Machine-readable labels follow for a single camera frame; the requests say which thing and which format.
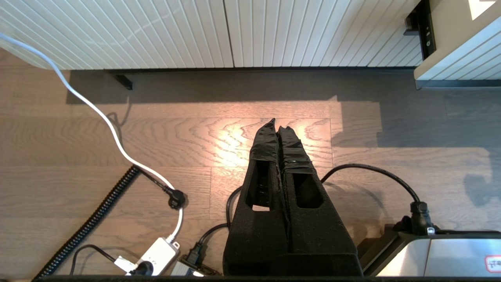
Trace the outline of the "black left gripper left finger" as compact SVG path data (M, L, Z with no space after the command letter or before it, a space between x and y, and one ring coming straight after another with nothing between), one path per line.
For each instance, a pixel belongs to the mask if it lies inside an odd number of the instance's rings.
M223 252L226 276L277 276L287 251L275 119L260 127Z

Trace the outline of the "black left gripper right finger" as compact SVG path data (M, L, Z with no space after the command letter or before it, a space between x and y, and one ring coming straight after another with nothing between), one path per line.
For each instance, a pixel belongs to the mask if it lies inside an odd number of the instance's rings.
M281 180L288 251L287 276L361 276L357 248L291 127L280 127Z

